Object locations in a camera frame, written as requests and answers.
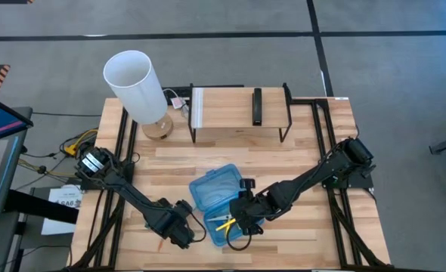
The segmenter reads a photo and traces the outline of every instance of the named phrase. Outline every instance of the scissors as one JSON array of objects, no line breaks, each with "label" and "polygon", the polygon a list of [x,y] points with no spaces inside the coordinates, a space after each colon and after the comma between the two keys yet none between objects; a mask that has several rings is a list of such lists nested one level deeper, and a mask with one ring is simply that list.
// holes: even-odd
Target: scissors
[{"label": "scissors", "polygon": [[225,236],[228,235],[228,231],[230,230],[230,226],[236,221],[235,218],[231,215],[222,215],[215,218],[208,219],[208,221],[227,221],[223,225],[216,228],[216,231],[220,231],[223,228],[225,229]]}]

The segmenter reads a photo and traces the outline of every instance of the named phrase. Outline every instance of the wooden table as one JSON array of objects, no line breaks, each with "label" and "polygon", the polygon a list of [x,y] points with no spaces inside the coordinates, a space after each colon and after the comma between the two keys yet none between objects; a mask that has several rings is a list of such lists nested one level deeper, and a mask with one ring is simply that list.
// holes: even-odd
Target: wooden table
[{"label": "wooden table", "polygon": [[[349,100],[329,98],[330,113],[337,141],[356,135]],[[235,164],[242,176],[255,178],[255,192],[275,181],[293,179],[314,167],[320,159],[311,108],[291,106],[293,126],[281,143],[275,130],[206,129],[193,144],[187,120],[174,110],[169,115],[174,131],[163,141],[152,141],[138,129],[135,152],[141,155],[136,164],[134,185],[151,199],[166,197],[170,202],[186,199],[194,203],[188,184],[211,169]],[[106,100],[96,146],[114,151],[122,104],[116,98]],[[324,115],[321,113],[324,127]],[[125,145],[129,137],[125,133]],[[357,232],[376,256],[389,262],[376,204],[360,189],[348,190]],[[74,260],[87,248],[88,234],[98,192],[84,195],[72,250]],[[100,227],[103,203],[99,208],[95,233]],[[326,191],[315,186],[304,192],[292,210],[272,222],[265,222],[264,235],[253,237],[251,246],[235,252],[227,246],[214,246],[209,237],[189,249],[179,249],[144,227],[142,214],[131,205],[125,206],[116,269],[306,269],[339,266],[330,209]],[[200,227],[188,219],[195,239],[203,235]],[[348,237],[343,231],[348,263],[352,255]],[[106,240],[103,264],[108,262],[111,237]],[[246,237],[234,244],[242,246]]]}]

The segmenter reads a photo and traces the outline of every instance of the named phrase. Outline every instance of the blue storage box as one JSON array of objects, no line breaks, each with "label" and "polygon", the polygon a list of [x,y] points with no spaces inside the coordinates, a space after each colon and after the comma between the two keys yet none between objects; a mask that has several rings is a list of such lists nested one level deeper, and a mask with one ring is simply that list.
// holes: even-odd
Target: blue storage box
[{"label": "blue storage box", "polygon": [[[225,165],[219,169],[211,170],[201,178],[190,183],[190,192],[193,195],[197,208],[204,212],[203,223],[217,246],[226,245],[225,229],[216,231],[216,228],[226,221],[208,221],[222,215],[230,214],[230,200],[238,197],[241,175],[235,165]],[[242,236],[241,229],[234,225],[230,232],[230,241]]]}]

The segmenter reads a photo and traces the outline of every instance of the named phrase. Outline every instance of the lamp base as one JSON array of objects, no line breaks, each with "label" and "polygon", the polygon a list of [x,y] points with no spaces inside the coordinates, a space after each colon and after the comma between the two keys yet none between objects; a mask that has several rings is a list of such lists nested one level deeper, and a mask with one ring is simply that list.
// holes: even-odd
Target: lamp base
[{"label": "lamp base", "polygon": [[151,140],[166,139],[172,132],[173,124],[172,119],[168,114],[165,114],[159,121],[142,125],[143,133]]}]

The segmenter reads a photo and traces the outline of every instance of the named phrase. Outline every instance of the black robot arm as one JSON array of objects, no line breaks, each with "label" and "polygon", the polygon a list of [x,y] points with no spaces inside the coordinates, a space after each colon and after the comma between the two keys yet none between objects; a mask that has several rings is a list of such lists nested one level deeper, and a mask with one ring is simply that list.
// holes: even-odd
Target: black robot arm
[{"label": "black robot arm", "polygon": [[300,194],[315,184],[332,184],[345,181],[349,175],[368,175],[374,168],[373,155],[358,139],[346,139],[338,143],[317,166],[291,181],[275,182],[253,195],[255,181],[243,179],[238,199],[230,201],[230,213],[244,235],[260,234],[257,222],[262,218],[273,221],[292,208]]},{"label": "black robot arm", "polygon": [[194,232],[187,227],[186,220],[192,212],[191,206],[184,200],[177,201],[174,206],[166,198],[150,201],[127,182],[123,174],[126,166],[126,162],[119,162],[109,150],[96,147],[77,164],[76,176],[114,190],[142,213],[147,227],[163,239],[169,238],[171,243],[187,249],[194,241]]}]

